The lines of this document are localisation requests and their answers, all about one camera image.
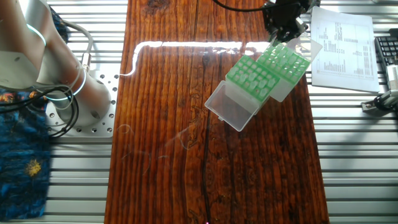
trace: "wooden table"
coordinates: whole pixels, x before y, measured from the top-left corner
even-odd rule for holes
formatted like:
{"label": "wooden table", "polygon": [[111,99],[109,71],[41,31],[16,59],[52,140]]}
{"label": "wooden table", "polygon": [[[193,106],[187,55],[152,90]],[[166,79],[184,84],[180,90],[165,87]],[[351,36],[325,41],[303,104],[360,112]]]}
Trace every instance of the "wooden table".
{"label": "wooden table", "polygon": [[329,223],[305,78],[240,133],[204,106],[266,40],[261,12],[129,1],[105,223]]}

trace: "blue patterned cloth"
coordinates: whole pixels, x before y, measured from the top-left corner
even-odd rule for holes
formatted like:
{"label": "blue patterned cloth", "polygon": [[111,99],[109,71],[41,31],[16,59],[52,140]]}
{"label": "blue patterned cloth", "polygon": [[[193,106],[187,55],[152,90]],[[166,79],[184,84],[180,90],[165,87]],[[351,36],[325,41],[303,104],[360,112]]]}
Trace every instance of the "blue patterned cloth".
{"label": "blue patterned cloth", "polygon": [[[67,28],[53,10],[52,13],[58,33],[67,42]],[[34,95],[0,89],[0,103]],[[42,98],[19,111],[0,114],[0,222],[36,218],[44,213],[50,174],[45,106]]]}

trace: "white wire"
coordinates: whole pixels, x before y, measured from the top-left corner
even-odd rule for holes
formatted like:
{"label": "white wire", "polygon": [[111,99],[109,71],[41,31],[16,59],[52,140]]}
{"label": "white wire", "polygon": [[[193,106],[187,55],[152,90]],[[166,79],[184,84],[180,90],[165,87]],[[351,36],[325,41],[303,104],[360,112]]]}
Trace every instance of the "white wire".
{"label": "white wire", "polygon": [[79,70],[79,73],[77,74],[75,80],[73,81],[73,83],[72,83],[70,86],[65,85],[65,84],[59,84],[59,85],[44,85],[44,84],[39,83],[39,85],[41,85],[41,86],[40,86],[40,87],[36,87],[35,89],[39,89],[39,88],[66,87],[66,88],[68,88],[68,90],[63,91],[62,93],[67,93],[67,92],[69,92],[69,91],[73,92],[73,91],[72,91],[72,88],[75,86],[77,80],[79,80],[79,77],[80,77],[80,75],[81,75],[81,71],[84,70],[84,68],[81,68],[81,70],[80,70],[80,68],[78,68],[78,70]]}
{"label": "white wire", "polygon": [[93,37],[91,36],[91,34],[86,29],[82,28],[81,26],[79,26],[79,25],[77,25],[77,24],[75,24],[73,22],[69,22],[69,21],[66,21],[66,20],[63,20],[63,22],[68,27],[71,27],[71,28],[73,28],[75,30],[78,30],[78,31],[82,32],[88,38],[88,46],[87,46],[87,49],[86,49],[85,53],[90,53],[91,52],[91,48],[93,47],[93,44],[94,44],[94,40],[93,40]]}
{"label": "white wire", "polygon": [[[53,86],[53,88],[54,87],[60,87],[60,86],[65,86],[65,85],[59,85],[59,86],[57,86],[57,85],[54,85]],[[39,91],[39,92],[41,92],[40,90],[39,90],[39,88],[48,88],[48,87],[50,87],[50,86],[46,86],[46,87],[38,87],[38,88],[36,88],[35,90],[37,90],[37,91]],[[66,109],[68,109],[71,105],[72,105],[72,103],[73,103],[73,98],[74,98],[74,95],[73,95],[73,91],[72,91],[72,89],[70,88],[68,91],[70,91],[71,92],[71,94],[72,94],[72,96],[71,96],[71,98],[70,98],[70,102],[69,102],[69,104],[66,106],[66,107],[64,107],[64,108],[59,108],[59,107],[57,107],[57,106],[55,106],[55,104],[53,103],[53,105],[54,105],[54,107],[56,108],[56,109],[58,109],[58,110],[66,110]]]}
{"label": "white wire", "polygon": [[38,92],[40,92],[40,93],[43,93],[44,91],[42,91],[42,90],[40,90],[40,89],[57,88],[57,87],[66,87],[66,88],[68,88],[68,90],[63,91],[62,93],[67,93],[67,92],[70,91],[70,86],[64,85],[64,84],[59,84],[59,85],[43,85],[43,84],[40,84],[40,85],[41,85],[41,86],[35,86],[35,87],[33,87],[33,88],[27,89],[27,91],[34,91],[34,90],[36,90],[36,91],[38,91]]}
{"label": "white wire", "polygon": [[68,108],[72,105],[72,103],[73,103],[73,98],[75,97],[75,94],[74,94],[73,91],[72,91],[72,87],[75,86],[77,80],[78,80],[79,77],[80,77],[80,74],[81,74],[81,71],[82,71],[82,70],[83,70],[83,69],[79,70],[79,74],[76,76],[75,81],[73,81],[73,83],[72,83],[72,84],[70,85],[70,87],[69,87],[69,91],[70,91],[70,93],[71,93],[71,98],[70,98],[69,104],[68,104],[66,107],[64,107],[64,108],[59,108],[59,107],[57,107],[57,106],[55,105],[55,103],[53,103],[53,104],[54,104],[54,107],[55,107],[56,109],[58,109],[58,110],[66,110],[66,109],[68,109]]}

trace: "cable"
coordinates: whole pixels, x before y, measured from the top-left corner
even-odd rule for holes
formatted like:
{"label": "cable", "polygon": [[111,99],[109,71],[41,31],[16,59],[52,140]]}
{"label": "cable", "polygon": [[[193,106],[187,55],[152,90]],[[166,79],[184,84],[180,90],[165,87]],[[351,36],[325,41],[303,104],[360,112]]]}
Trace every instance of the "cable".
{"label": "cable", "polygon": [[82,32],[88,38],[88,46],[87,46],[87,50],[86,50],[85,53],[90,53],[91,52],[91,48],[93,47],[93,43],[94,43],[94,40],[93,40],[93,37],[91,36],[91,34],[86,29],[82,28],[81,26],[79,26],[79,25],[77,25],[77,24],[75,24],[73,22],[69,22],[69,21],[66,21],[66,20],[64,20],[63,22],[68,27],[71,27],[73,29],[76,29],[76,30]]}
{"label": "cable", "polygon": [[72,87],[75,86],[77,80],[79,79],[79,77],[80,77],[80,75],[81,75],[81,71],[84,71],[84,69],[79,69],[78,75],[76,76],[75,80],[73,81],[73,83],[72,83],[70,86],[67,86],[67,85],[64,85],[64,84],[62,84],[62,85],[50,85],[50,86],[43,85],[43,86],[41,86],[41,87],[35,88],[35,90],[41,92],[41,91],[39,90],[39,89],[41,89],[41,88],[48,88],[48,87],[51,88],[51,87],[60,87],[60,86],[64,86],[64,87],[68,88],[68,90],[67,90],[67,91],[64,91],[63,93],[67,93],[67,92],[69,92],[69,91],[71,92],[72,100],[70,100],[69,104],[66,105],[66,107],[64,107],[64,108],[59,108],[59,107],[57,107],[57,106],[54,104],[54,107],[55,107],[56,109],[58,109],[58,110],[66,110],[66,109],[68,109],[68,108],[70,107],[70,105],[72,105],[73,99],[74,99],[74,97],[75,97],[75,94],[73,93]]}
{"label": "cable", "polygon": [[49,93],[51,93],[53,91],[60,91],[60,90],[62,90],[61,87],[53,88],[51,90],[47,90],[47,91],[45,91],[45,92],[43,92],[41,94],[38,94],[38,95],[34,96],[33,98],[28,99],[28,100],[22,100],[22,101],[14,102],[14,103],[2,103],[2,104],[0,104],[0,106],[15,106],[15,105],[18,105],[18,104],[22,104],[22,106],[18,106],[18,107],[15,107],[13,109],[8,109],[8,110],[0,110],[0,114],[17,111],[17,110],[19,110],[21,108],[24,108],[24,107],[32,104],[35,100],[40,99],[41,97],[43,97],[46,94],[49,94]]}
{"label": "cable", "polygon": [[72,106],[71,107],[72,114],[70,116],[70,119],[66,123],[65,127],[63,127],[58,132],[50,135],[51,138],[59,138],[59,137],[63,136],[64,134],[66,134],[67,132],[69,132],[71,130],[71,128],[74,127],[74,125],[76,124],[76,122],[78,120],[78,116],[79,116],[79,106],[78,106],[77,99],[73,98],[72,97],[73,93],[71,91],[67,91],[67,90],[68,90],[68,87],[59,86],[59,87],[52,88],[50,90],[46,90],[43,93],[39,93],[39,94],[35,95],[33,98],[29,98],[27,100],[22,100],[22,101],[13,102],[13,103],[0,104],[0,107],[1,106],[17,106],[15,108],[8,109],[8,110],[0,110],[0,114],[10,113],[10,112],[25,108],[25,107],[31,105],[36,100],[43,97],[44,95],[51,93],[53,91],[63,91],[65,96],[67,97],[67,99],[71,102],[70,104]]}
{"label": "cable", "polygon": [[223,3],[219,2],[218,0],[213,0],[214,3],[216,3],[217,5],[231,10],[231,11],[235,11],[235,12],[257,12],[257,11],[263,11],[265,9],[275,9],[278,7],[284,7],[284,6],[290,6],[290,5],[294,5],[294,4],[300,4],[299,2],[292,2],[292,3],[287,3],[287,4],[275,4],[275,5],[271,5],[271,6],[262,6],[260,8],[255,8],[255,9],[237,9],[237,8],[233,8],[233,7],[229,7],[224,5]]}
{"label": "cable", "polygon": [[263,10],[263,7],[256,8],[256,9],[237,9],[237,8],[226,6],[223,3],[219,2],[218,0],[213,0],[213,2],[215,2],[217,5],[225,8],[225,9],[228,9],[228,10],[231,10],[231,11],[235,11],[235,12],[257,12],[257,11],[262,11]]}

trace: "metal rail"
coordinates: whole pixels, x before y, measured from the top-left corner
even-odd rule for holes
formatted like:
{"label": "metal rail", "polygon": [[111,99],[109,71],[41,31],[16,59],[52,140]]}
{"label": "metal rail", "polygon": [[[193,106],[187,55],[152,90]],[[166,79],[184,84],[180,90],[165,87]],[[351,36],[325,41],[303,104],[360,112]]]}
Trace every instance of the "metal rail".
{"label": "metal rail", "polygon": [[[127,0],[48,0],[65,19],[94,37],[92,69],[119,71]],[[375,36],[398,28],[398,6],[371,0],[329,1],[322,7],[373,17]],[[304,16],[306,23],[309,16]],[[87,40],[74,32],[69,47],[78,57]],[[307,72],[328,211],[332,223],[398,223],[398,125],[395,115],[372,118],[360,102],[376,95],[311,86]],[[379,65],[381,93],[387,90]],[[53,146],[51,186],[45,215],[15,223],[103,223],[111,139],[61,139]]]}

